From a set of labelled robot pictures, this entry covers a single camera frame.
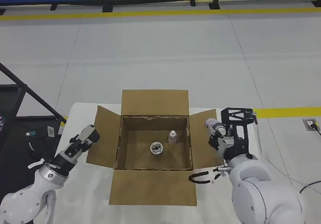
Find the yellow floor line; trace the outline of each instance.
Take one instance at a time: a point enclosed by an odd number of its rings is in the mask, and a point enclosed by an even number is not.
[[[290,118],[296,116],[321,116],[321,107],[254,109],[257,118]]]
[[[314,13],[321,12],[321,8],[272,8],[247,10],[171,10],[171,11],[143,11],[143,12],[111,12],[111,13],[74,13],[74,14],[46,14],[46,15],[13,15],[0,16],[0,21],[8,20],[60,20],[75,18],[103,18],[103,17],[132,17],[132,16],[181,16],[181,15],[219,15],[219,14],[278,14],[278,13]]]

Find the floor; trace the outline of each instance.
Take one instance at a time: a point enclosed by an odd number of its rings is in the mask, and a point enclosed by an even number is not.
[[[185,89],[199,108],[321,106],[321,13],[0,21],[0,61],[64,116],[76,102],[120,104],[122,89]],[[18,114],[49,113],[27,97]],[[301,117],[261,119],[259,132],[282,172],[321,179],[321,138]],[[306,223],[321,223],[321,195],[303,198]]]

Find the box flap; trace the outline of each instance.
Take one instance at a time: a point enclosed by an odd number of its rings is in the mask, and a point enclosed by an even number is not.
[[[217,119],[216,110],[207,110],[190,116],[190,139],[192,144],[193,168],[207,168],[224,164],[217,151],[212,148],[205,121],[209,118]]]
[[[196,206],[193,171],[114,170],[109,204]]]
[[[123,90],[122,115],[189,115],[187,90]]]
[[[97,144],[93,144],[87,155],[87,163],[113,167],[117,154],[120,115],[98,106],[94,127],[100,135]]]

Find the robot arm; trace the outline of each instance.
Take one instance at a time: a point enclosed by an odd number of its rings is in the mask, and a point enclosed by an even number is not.
[[[217,171],[229,173],[232,204],[240,222],[303,224],[299,194],[276,182],[266,166],[249,153],[247,125],[257,122],[252,109],[227,108],[221,112],[221,120],[209,119],[205,126],[210,133],[209,144],[228,164]],[[244,138],[238,136],[238,127],[243,128]]]
[[[99,140],[93,125],[88,125],[79,135],[70,140],[50,162],[35,171],[35,182],[13,194],[7,194],[0,206],[0,224],[26,224],[46,207],[44,224],[53,222],[55,191],[63,187],[69,172],[77,164],[83,152]]]

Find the small white bottle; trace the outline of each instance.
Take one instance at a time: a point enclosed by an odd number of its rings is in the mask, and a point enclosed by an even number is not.
[[[170,133],[169,133],[169,138],[168,138],[168,143],[169,144],[176,144],[176,138],[177,138],[177,134],[174,130],[172,130]]]

